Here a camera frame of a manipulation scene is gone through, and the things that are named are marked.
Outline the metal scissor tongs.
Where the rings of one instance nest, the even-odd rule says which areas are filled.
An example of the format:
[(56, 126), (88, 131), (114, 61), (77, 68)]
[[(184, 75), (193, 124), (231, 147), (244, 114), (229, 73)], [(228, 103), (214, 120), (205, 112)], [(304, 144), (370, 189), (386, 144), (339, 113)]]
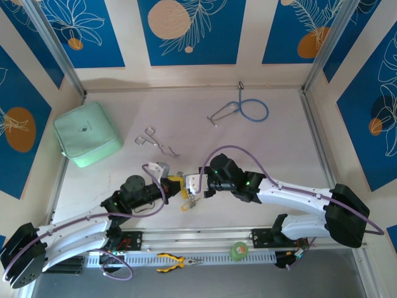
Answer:
[(171, 147), (165, 146), (161, 142), (159, 142), (155, 137), (155, 133), (156, 130), (153, 127), (147, 127), (145, 128), (145, 133), (143, 135), (139, 135), (136, 137), (135, 143), (139, 146), (142, 146), (145, 143), (149, 143), (152, 146), (157, 147), (162, 154), (179, 157), (179, 154), (175, 153)]

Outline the blue stethoscope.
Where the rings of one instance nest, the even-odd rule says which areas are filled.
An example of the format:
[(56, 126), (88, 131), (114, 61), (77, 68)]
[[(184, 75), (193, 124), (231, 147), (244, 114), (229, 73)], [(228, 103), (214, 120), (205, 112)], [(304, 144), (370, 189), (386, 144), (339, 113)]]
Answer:
[[(210, 123), (214, 127), (218, 127), (218, 122), (220, 120), (223, 120), (224, 118), (227, 118), (231, 115), (235, 114), (240, 114), (242, 115), (246, 120), (254, 123), (261, 123), (264, 122), (265, 120), (268, 119), (270, 110), (267, 106), (267, 104), (259, 99), (256, 98), (246, 98), (243, 99), (243, 91), (244, 91), (244, 84), (242, 81), (238, 83), (238, 100), (237, 101), (230, 101), (227, 102), (223, 107), (218, 109), (215, 113), (212, 115), (206, 116), (207, 120), (210, 121)], [(246, 104), (259, 104), (263, 109), (264, 109), (264, 116), (261, 118), (253, 118), (250, 117), (247, 113), (244, 111), (244, 106)]]

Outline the mint green medicine bag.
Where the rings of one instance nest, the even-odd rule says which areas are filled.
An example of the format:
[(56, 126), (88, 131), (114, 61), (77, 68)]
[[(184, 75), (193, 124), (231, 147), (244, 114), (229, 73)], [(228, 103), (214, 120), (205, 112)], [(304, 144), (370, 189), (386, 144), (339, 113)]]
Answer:
[(62, 154), (84, 168), (116, 153), (123, 147), (112, 118), (99, 102), (77, 107), (54, 121)]

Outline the green tape roll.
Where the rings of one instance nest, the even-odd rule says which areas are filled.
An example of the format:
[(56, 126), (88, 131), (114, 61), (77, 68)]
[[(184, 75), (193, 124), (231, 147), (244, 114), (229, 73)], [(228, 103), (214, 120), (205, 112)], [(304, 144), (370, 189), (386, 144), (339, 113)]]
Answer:
[(229, 255), (233, 261), (241, 261), (249, 252), (247, 244), (244, 242), (236, 242), (230, 249)]

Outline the blue poster large peach circle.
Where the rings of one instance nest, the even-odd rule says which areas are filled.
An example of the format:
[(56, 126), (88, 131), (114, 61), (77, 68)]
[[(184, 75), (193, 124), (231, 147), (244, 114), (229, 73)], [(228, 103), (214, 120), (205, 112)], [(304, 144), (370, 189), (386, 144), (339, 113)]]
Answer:
[(151, 66), (235, 65), (246, 0), (137, 0)]

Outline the blue poster dark circle leaves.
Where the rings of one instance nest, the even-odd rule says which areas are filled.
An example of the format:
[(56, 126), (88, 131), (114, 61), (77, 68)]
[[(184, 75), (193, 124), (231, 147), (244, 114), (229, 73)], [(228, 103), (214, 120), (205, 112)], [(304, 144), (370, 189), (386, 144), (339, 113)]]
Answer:
[(397, 22), (337, 106), (370, 190), (397, 179)]

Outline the blue poster orange circle fern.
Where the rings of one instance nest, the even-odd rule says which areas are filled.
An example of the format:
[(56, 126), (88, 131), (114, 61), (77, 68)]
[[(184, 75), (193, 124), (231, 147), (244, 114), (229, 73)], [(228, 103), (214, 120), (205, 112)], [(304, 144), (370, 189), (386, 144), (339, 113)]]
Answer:
[(279, 0), (262, 63), (312, 63), (344, 0)]

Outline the blue poster white flower outline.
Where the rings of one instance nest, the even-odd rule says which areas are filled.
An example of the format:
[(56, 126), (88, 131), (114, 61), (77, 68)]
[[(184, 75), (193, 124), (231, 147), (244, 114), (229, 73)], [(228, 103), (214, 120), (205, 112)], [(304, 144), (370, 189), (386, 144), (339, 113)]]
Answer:
[(75, 68), (124, 67), (104, 0), (39, 2)]

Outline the blue poster orange oval lily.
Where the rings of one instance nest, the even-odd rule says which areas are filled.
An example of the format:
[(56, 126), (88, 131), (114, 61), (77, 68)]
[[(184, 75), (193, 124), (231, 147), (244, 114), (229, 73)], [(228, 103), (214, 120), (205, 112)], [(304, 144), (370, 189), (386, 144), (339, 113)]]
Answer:
[(0, 191), (20, 199), (51, 107), (0, 46)]

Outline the blue poster strip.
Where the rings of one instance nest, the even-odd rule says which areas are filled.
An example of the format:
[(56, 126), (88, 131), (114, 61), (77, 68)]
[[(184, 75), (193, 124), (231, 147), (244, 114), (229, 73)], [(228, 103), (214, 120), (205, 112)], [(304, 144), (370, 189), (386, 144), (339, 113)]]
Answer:
[(367, 25), (381, 0), (360, 0), (346, 28), (323, 67), (326, 81), (331, 82), (355, 41)]
[(21, 0), (0, 0), (0, 8), (12, 22), (24, 42), (59, 89), (65, 74), (23, 7)]

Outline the yellow handled pliers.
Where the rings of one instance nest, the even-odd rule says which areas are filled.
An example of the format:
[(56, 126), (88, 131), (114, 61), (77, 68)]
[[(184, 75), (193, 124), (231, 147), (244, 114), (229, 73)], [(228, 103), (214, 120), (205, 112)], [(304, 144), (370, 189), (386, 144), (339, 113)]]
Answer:
[(198, 265), (203, 263), (202, 259), (197, 259), (197, 258), (187, 259), (184, 256), (174, 256), (169, 253), (159, 253), (157, 254), (157, 257), (168, 258), (176, 262), (176, 264), (172, 265), (169, 268), (158, 268), (156, 270), (158, 273), (170, 273), (171, 271), (176, 269), (184, 269), (186, 266)]

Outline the aluminium table side rail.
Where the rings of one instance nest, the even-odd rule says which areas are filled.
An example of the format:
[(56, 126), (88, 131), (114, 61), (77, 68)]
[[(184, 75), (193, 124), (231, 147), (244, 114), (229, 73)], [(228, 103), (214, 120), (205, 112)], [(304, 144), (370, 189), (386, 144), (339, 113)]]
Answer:
[(326, 148), (321, 136), (321, 130), (318, 120), (314, 112), (314, 108), (311, 105), (310, 99), (303, 89), (300, 89), (300, 101), (305, 113), (306, 121), (308, 123), (311, 137), (313, 139), (314, 146), (316, 148), (316, 153), (321, 165), (323, 174), (325, 175), (326, 182), (329, 187), (333, 187), (336, 184), (336, 179), (329, 164), (328, 156), (326, 153)]
[(48, 164), (51, 164), (51, 173), (47, 179), (50, 185), (47, 187), (47, 201), (45, 213), (40, 221), (41, 224), (49, 224), (53, 220), (56, 206), (59, 201), (60, 191), (65, 180), (66, 170), (69, 164), (69, 159), (61, 153), (61, 146), (55, 132), (55, 119), (66, 112), (73, 110), (84, 104), (86, 95), (76, 95), (74, 99), (70, 96), (66, 98), (66, 102), (55, 111), (51, 112), (50, 120), (46, 127), (46, 133), (50, 136), (51, 149), (53, 158)]

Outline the aluminium frame post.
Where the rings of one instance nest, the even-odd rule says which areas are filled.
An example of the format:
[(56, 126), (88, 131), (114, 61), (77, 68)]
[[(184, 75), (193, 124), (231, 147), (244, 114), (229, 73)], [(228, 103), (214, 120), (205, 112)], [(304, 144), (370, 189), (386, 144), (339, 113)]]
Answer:
[(316, 81), (317, 76), (322, 72), (324, 65), (328, 61), (332, 51), (348, 25), (350, 18), (354, 14), (359, 1), (360, 0), (344, 0), (342, 2), (341, 10), (336, 14), (335, 20), (329, 29), (326, 39), (319, 49), (318, 55), (314, 59), (305, 82), (301, 87), (303, 95), (308, 94), (308, 91)]
[(66, 54), (59, 38), (46, 18), (36, 0), (21, 0), (23, 7), (30, 17), (47, 48), (62, 69), (63, 73), (82, 99), (86, 97), (86, 90), (74, 70), (74, 66)]

